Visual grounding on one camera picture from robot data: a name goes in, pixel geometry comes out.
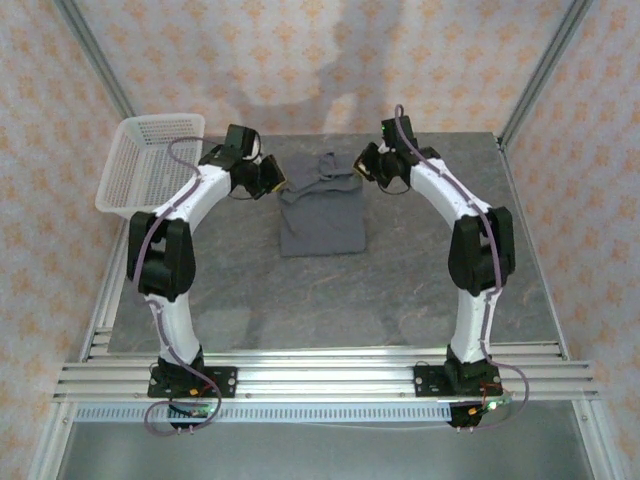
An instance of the gray table surface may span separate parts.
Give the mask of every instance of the gray table surface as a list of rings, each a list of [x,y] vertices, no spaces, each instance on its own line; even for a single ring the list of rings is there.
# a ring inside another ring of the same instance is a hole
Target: gray table surface
[[[479,198],[514,214],[516,272],[498,302],[492,341],[556,340],[557,331],[515,200],[490,133],[418,134]],[[335,151],[355,156],[376,135],[271,136],[276,158]],[[402,185],[392,184],[391,189]],[[451,232],[419,194],[385,195],[365,184],[362,254],[281,258],[277,199],[225,199],[194,235],[190,293],[205,351],[386,345],[442,346],[453,335],[457,293],[447,271]],[[127,280],[109,350],[156,352],[151,313]]]

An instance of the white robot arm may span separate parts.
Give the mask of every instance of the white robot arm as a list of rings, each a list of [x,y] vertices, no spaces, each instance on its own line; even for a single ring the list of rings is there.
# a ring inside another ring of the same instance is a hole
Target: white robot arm
[[[382,131],[382,145],[370,143],[356,160],[355,170],[383,189],[394,177],[400,177],[434,205],[453,231],[448,267],[458,287],[456,329],[444,368],[429,367],[423,373],[444,377],[440,383],[434,380],[438,385],[431,385],[433,392],[443,394],[444,384],[450,387],[450,394],[477,395],[483,385],[495,384],[493,378],[498,377],[497,368],[489,361],[489,334],[502,291],[496,287],[504,285],[515,270],[511,213],[504,207],[491,208],[473,195],[434,149],[419,150],[409,117],[383,121]],[[425,388],[417,387],[416,394],[419,391]]]
[[[205,215],[231,192],[231,174],[219,166],[203,165],[198,167],[201,175],[200,185],[197,190],[176,210],[169,214],[168,221],[183,220],[189,226],[193,234],[205,217]],[[195,182],[193,177],[187,184],[169,200],[168,205],[180,198]],[[162,206],[154,210],[154,214],[161,214],[167,207]],[[174,301],[169,301],[166,296],[149,294],[145,300],[155,300],[151,305],[160,304],[163,310],[163,326],[169,345],[173,346],[175,353],[186,364],[191,364],[200,351],[200,342],[193,332],[191,311],[189,310],[189,292],[176,296]],[[168,345],[160,339],[160,358],[177,363],[169,353]]]
[[[198,175],[194,175],[168,202],[152,213],[138,212],[131,219],[127,276],[133,280],[136,264],[141,260],[137,287],[152,310],[162,310],[156,325],[164,334],[158,332],[158,364],[161,369],[172,371],[167,376],[172,377],[174,383],[180,377],[176,372],[183,373],[181,369],[174,368],[180,365],[178,359],[186,365],[202,366],[202,348],[193,332],[189,310],[189,289],[196,268],[192,234],[206,214],[237,185],[244,186],[254,199],[258,199],[282,184],[284,177],[275,159],[273,156],[263,158],[260,150],[257,132],[230,125],[224,145],[216,147],[200,161]],[[178,200],[189,191],[192,193],[179,203]],[[167,209],[172,211],[165,216]],[[164,220],[153,234],[150,248],[140,259],[145,236],[151,225],[162,216]],[[188,372],[184,372],[183,377],[184,382],[178,381],[181,385],[173,389],[174,395],[185,391],[192,380]]]

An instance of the laundry basket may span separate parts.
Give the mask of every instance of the laundry basket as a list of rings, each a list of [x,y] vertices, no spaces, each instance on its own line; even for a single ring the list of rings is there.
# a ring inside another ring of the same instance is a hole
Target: laundry basket
[[[198,114],[144,115],[123,120],[102,172],[96,208],[129,219],[135,212],[151,212],[167,202],[193,175],[169,157],[167,146],[176,138],[203,134],[204,117]],[[202,142],[180,142],[173,151],[181,160],[196,165],[202,155]]]

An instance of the floral wall pattern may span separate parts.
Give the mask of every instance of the floral wall pattern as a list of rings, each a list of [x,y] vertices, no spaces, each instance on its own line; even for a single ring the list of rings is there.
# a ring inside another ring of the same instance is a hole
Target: floral wall pattern
[[[93,202],[119,118],[53,2],[0,22],[0,477],[21,479],[114,241]]]
[[[207,131],[499,133],[570,0],[81,0],[139,113]]]
[[[594,2],[509,160],[571,354],[640,478],[640,3]]]

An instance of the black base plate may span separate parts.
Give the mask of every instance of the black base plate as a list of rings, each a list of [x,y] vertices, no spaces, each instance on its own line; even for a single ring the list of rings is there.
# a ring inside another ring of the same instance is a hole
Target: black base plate
[[[207,377],[211,378],[220,389],[222,398],[234,398],[236,389],[238,388],[238,368],[237,367],[204,367],[203,372]],[[154,367],[151,371],[151,378],[159,378],[159,367]],[[149,398],[193,398],[188,391],[185,392],[167,392],[161,385],[151,385],[147,390]],[[207,389],[202,395],[196,395],[198,398],[214,398],[216,393],[212,388]]]
[[[413,367],[413,379],[416,397],[455,397],[460,395],[451,385],[443,365],[416,365]],[[478,398],[481,399],[484,394],[481,385],[478,384]],[[493,385],[486,387],[487,397],[499,397],[500,395],[502,395],[501,387]],[[465,394],[465,396],[475,396],[475,392]]]

